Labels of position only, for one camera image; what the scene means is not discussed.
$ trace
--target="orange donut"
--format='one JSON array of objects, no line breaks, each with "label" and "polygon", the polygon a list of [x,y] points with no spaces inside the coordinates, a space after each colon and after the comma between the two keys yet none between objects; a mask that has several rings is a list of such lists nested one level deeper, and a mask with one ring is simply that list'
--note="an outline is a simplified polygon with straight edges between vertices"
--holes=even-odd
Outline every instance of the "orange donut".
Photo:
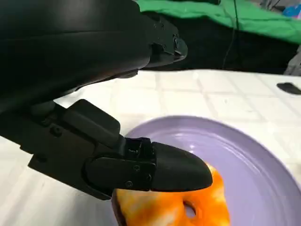
[{"label": "orange donut", "polygon": [[[118,189],[117,202],[127,226],[229,226],[230,216],[223,181],[209,166],[213,184],[205,189],[181,192],[140,192]],[[186,215],[184,203],[195,211]]]}]

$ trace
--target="black fabric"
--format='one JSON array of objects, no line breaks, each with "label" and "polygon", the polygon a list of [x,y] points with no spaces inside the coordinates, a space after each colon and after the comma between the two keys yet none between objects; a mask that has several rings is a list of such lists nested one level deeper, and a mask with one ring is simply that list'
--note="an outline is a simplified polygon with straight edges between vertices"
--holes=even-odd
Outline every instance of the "black fabric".
[{"label": "black fabric", "polygon": [[[188,56],[172,65],[148,70],[222,69],[226,52],[233,38],[232,28],[215,23],[208,17],[181,19],[158,15],[178,27],[181,38],[188,46]],[[297,44],[242,31],[239,32],[239,41],[241,60],[238,60],[235,41],[223,69],[283,74],[298,48]]]}]

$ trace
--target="green cloth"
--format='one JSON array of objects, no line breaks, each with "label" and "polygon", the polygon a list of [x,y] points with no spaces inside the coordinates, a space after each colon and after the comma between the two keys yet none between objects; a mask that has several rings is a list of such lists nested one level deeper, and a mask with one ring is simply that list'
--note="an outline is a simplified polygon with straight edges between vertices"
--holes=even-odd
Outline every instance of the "green cloth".
[{"label": "green cloth", "polygon": [[[142,12],[155,11],[179,18],[208,16],[228,27],[236,27],[233,0],[220,5],[192,1],[138,0]],[[246,0],[237,0],[239,29],[301,44],[301,20],[259,8]]]}]

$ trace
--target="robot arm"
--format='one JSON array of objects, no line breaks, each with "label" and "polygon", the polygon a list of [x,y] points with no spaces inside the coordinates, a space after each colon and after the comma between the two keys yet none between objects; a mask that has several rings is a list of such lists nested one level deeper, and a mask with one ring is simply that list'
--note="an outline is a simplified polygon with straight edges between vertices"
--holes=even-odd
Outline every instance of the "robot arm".
[{"label": "robot arm", "polygon": [[68,109],[53,102],[184,59],[176,27],[142,15],[130,0],[11,0],[0,3],[0,15],[0,135],[33,154],[29,167],[103,200],[115,188],[211,185],[209,169],[193,154],[121,136],[119,122],[88,101]]}]

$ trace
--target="screw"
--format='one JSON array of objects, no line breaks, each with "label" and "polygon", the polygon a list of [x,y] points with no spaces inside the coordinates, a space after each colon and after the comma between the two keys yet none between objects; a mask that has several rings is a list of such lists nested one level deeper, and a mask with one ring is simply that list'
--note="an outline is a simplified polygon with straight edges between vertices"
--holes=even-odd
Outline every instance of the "screw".
[{"label": "screw", "polygon": [[131,188],[133,186],[133,182],[132,181],[127,181],[126,182],[126,188]]},{"label": "screw", "polygon": [[136,172],[139,172],[139,171],[140,171],[140,166],[135,165],[135,166],[134,166],[134,170],[135,170]]},{"label": "screw", "polygon": [[50,133],[55,137],[60,137],[63,132],[59,127],[51,127]]}]

